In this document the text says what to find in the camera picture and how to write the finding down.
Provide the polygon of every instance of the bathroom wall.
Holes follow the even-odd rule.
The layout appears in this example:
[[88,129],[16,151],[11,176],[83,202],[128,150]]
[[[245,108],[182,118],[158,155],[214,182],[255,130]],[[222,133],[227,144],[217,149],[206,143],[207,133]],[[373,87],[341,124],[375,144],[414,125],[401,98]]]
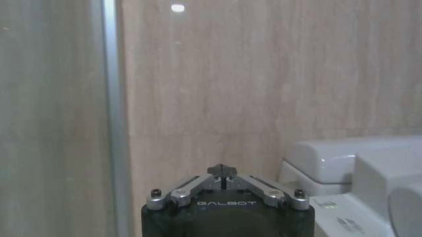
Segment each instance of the bathroom wall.
[[275,179],[294,141],[422,134],[421,0],[122,7],[138,224],[150,189],[219,162]]
[[0,1],[0,236],[115,237],[102,3]]

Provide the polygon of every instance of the marble tile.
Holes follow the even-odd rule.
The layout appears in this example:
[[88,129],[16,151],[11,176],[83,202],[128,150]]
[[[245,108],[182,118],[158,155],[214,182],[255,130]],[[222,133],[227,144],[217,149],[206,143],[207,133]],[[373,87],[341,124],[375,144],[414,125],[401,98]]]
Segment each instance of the marble tile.
[[419,132],[419,0],[122,8],[135,198],[156,169],[163,185],[203,172],[203,157],[274,178],[295,141]]

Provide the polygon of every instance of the white toilet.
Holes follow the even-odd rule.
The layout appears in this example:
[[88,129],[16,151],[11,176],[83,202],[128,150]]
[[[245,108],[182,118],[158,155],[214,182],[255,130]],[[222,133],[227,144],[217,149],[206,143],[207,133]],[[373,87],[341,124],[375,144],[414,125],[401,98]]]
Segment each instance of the white toilet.
[[422,146],[359,152],[351,192],[310,204],[315,237],[422,236]]
[[303,141],[293,145],[282,163],[279,183],[302,187],[310,196],[351,190],[357,153],[422,146],[422,136],[377,136],[341,140]]

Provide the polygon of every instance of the toilet tank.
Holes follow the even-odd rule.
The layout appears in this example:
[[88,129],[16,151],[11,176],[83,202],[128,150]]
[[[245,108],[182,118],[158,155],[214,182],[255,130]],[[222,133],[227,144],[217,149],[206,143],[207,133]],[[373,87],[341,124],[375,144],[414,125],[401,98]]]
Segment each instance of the toilet tank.
[[[318,185],[350,185],[358,152],[411,144],[422,145],[422,136],[375,136],[302,141],[289,149],[283,163],[293,166],[297,172],[309,178],[309,181],[301,179],[301,182],[314,182]],[[285,183],[283,169],[281,172],[279,182]]]

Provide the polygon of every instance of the screw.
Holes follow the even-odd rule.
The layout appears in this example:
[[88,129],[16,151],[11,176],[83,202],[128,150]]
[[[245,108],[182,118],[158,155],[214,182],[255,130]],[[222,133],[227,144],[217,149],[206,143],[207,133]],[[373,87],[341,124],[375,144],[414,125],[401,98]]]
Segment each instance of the screw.
[[160,197],[160,189],[152,189],[151,190],[151,197],[159,198]]
[[302,189],[295,190],[295,198],[305,198],[305,191]]

